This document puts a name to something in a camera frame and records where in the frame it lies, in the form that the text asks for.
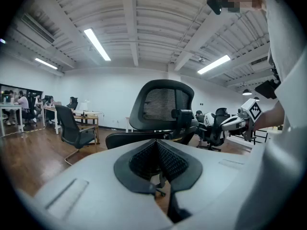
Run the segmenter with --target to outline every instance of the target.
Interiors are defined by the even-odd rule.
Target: floor
[[[73,146],[61,141],[60,134],[56,134],[54,125],[48,124],[42,129],[42,123],[35,126],[26,126],[23,134],[16,133],[0,138],[1,161],[5,165],[12,183],[29,195],[34,196],[36,191],[47,181],[69,167],[64,158],[75,151]],[[6,127],[6,134],[16,131],[14,126]],[[105,151],[105,139],[109,134],[119,132],[107,129],[99,129],[100,145],[98,151]],[[199,138],[194,136],[189,145],[196,147]],[[222,152],[235,154],[249,154],[244,146],[226,140],[219,148]],[[74,163],[82,158],[95,153],[94,146],[84,147],[71,158]],[[166,196],[157,193],[156,202],[167,213],[170,195],[170,184],[166,182],[163,191]]]

